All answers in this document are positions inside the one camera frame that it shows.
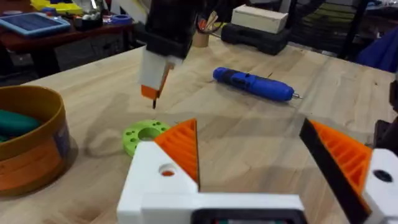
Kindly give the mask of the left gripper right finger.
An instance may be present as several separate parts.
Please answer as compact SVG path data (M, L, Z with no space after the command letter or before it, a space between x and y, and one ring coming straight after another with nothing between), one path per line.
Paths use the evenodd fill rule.
M397 121L377 121L374 147L311 119L300 138L350 223L397 223Z

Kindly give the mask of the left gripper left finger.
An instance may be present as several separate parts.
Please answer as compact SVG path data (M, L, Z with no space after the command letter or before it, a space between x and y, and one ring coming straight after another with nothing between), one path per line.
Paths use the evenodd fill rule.
M190 223L182 197L199 190L197 121L137 145L117 206L118 223Z

